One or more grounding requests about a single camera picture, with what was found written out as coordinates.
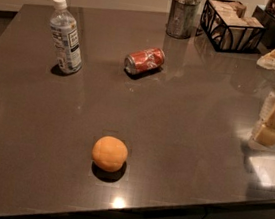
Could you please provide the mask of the metal cup with stirrers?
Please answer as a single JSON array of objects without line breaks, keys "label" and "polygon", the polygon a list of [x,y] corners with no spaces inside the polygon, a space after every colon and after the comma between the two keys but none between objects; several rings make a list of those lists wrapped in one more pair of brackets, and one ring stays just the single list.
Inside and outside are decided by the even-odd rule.
[{"label": "metal cup with stirrers", "polygon": [[186,39],[192,34],[193,21],[202,0],[172,0],[166,33],[176,39]]}]

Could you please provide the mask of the red soda can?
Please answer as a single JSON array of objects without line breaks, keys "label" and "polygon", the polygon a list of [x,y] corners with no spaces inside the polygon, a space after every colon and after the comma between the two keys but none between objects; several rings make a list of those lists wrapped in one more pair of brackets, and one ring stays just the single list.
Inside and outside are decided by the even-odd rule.
[{"label": "red soda can", "polygon": [[164,52],[160,48],[148,48],[132,52],[125,57],[125,71],[137,75],[152,69],[157,69],[164,63]]}]

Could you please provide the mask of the orange fruit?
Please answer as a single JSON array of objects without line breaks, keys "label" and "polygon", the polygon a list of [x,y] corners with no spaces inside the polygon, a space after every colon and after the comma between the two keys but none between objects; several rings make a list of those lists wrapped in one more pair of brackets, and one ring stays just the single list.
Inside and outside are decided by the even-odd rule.
[{"label": "orange fruit", "polygon": [[91,155],[97,167],[112,173],[122,168],[127,159],[128,149],[120,139],[104,136],[93,145]]}]

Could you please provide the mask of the yellow snack packet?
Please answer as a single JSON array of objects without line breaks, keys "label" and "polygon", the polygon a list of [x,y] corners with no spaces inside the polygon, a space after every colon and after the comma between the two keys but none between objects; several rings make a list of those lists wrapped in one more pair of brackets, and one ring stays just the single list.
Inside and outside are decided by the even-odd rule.
[{"label": "yellow snack packet", "polygon": [[264,69],[275,70],[275,49],[260,57],[257,61],[257,66],[263,67]]}]

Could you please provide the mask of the clear plastic water bottle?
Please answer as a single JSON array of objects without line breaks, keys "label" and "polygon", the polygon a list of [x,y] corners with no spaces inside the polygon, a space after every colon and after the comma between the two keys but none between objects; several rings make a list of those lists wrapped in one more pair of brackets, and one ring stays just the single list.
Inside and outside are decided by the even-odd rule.
[{"label": "clear plastic water bottle", "polygon": [[66,0],[53,0],[50,29],[59,69],[63,74],[74,74],[82,67],[76,19],[68,11]]}]

